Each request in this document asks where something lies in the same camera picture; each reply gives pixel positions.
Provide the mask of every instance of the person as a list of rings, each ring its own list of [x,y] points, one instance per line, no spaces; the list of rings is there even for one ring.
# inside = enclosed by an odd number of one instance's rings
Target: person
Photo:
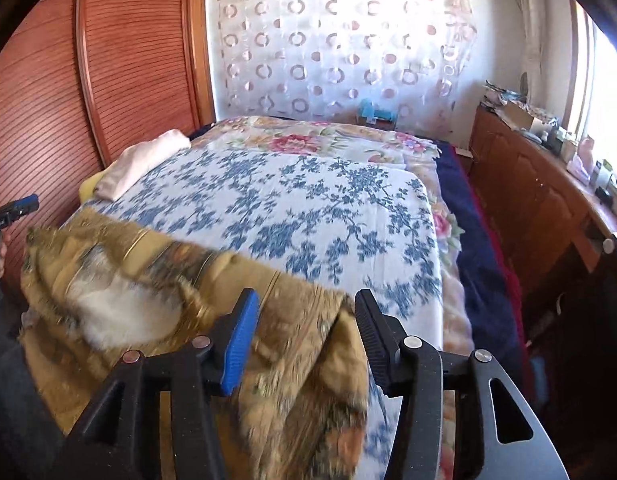
[[[8,250],[8,245],[11,242],[11,235],[2,232],[2,243],[0,245],[0,280],[4,276],[4,260],[6,258],[6,251]]]

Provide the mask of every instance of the folded pink towel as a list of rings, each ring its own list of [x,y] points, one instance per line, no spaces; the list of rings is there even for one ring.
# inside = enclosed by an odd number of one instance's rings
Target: folded pink towel
[[[95,186],[95,196],[117,200],[140,178],[157,168],[179,150],[191,148],[191,141],[180,130],[169,130],[157,139],[129,146],[122,152]]]

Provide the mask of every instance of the brown blanket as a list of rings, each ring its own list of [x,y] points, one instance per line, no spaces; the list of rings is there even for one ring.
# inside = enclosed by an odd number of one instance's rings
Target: brown blanket
[[[367,364],[353,302],[235,253],[90,209],[29,233],[22,289],[39,321],[21,342],[41,396],[69,432],[129,348],[169,352],[233,308],[260,319],[240,387],[218,408],[231,478],[348,478],[362,450]]]

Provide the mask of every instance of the red wooden panel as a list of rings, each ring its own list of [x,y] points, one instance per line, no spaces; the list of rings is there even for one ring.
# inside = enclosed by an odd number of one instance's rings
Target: red wooden panel
[[[64,222],[79,183],[102,169],[80,88],[75,1],[40,0],[0,54],[0,205],[40,196],[40,210],[10,228],[9,288],[19,288],[28,227]]]
[[[78,56],[102,156],[199,126],[182,0],[79,0]]]

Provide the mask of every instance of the light blue cloth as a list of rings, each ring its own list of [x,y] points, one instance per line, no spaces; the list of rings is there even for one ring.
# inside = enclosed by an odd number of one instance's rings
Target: light blue cloth
[[[87,205],[353,297],[370,288],[407,333],[442,346],[437,239],[426,189],[412,173],[335,158],[188,150],[116,202]],[[371,381],[359,478],[383,476],[400,405]]]

